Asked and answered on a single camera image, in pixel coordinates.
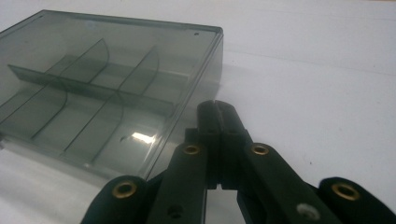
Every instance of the white background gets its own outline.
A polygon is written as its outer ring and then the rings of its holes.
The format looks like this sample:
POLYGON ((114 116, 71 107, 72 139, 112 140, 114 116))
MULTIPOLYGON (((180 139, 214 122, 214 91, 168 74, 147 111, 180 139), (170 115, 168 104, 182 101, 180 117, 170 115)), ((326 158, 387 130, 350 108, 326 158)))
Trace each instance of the white background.
MULTIPOLYGON (((222 27, 217 98, 253 139, 306 182, 342 176, 396 211, 396 2, 2 0, 0 30, 41 9, 222 27)), ((206 223, 242 223, 234 197, 210 191, 206 223)), ((7 223, 50 223, 0 205, 7 223)))

